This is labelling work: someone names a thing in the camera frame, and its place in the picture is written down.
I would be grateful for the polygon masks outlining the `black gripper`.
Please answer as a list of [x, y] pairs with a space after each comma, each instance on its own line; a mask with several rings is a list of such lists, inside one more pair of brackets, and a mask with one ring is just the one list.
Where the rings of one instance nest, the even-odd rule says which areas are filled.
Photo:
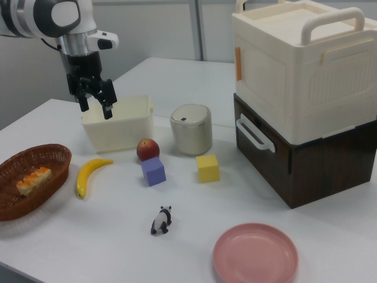
[[82, 112], [89, 110], [86, 93], [96, 94], [95, 98], [102, 106], [104, 119], [113, 116], [113, 104], [116, 94], [112, 80], [102, 80], [102, 65], [99, 52], [72, 56], [61, 53], [67, 74], [68, 89], [75, 95]]

